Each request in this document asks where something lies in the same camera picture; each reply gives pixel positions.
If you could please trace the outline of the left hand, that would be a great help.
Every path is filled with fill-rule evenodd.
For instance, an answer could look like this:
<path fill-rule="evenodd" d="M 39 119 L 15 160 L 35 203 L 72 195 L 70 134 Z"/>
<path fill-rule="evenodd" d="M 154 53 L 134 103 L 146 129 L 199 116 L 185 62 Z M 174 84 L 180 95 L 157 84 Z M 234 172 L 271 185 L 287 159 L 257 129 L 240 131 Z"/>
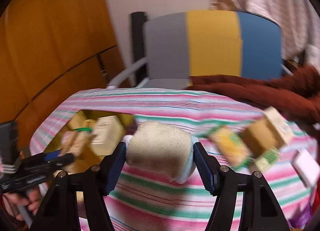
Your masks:
<path fill-rule="evenodd" d="M 6 193 L 3 198 L 6 211 L 18 221 L 24 221 L 18 206 L 27 207 L 33 215 L 36 215 L 41 203 L 41 194 L 38 187 L 29 189 L 26 195 Z"/>

